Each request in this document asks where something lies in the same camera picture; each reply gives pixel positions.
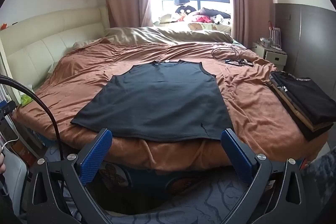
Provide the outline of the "person left hand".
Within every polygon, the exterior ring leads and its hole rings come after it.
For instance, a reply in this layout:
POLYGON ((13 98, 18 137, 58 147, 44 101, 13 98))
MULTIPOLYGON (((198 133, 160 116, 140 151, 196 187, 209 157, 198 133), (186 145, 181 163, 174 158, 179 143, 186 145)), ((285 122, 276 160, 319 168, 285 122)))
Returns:
POLYGON ((3 153, 0 154, 0 174, 3 174, 6 171, 6 165, 5 165, 5 156, 3 153))

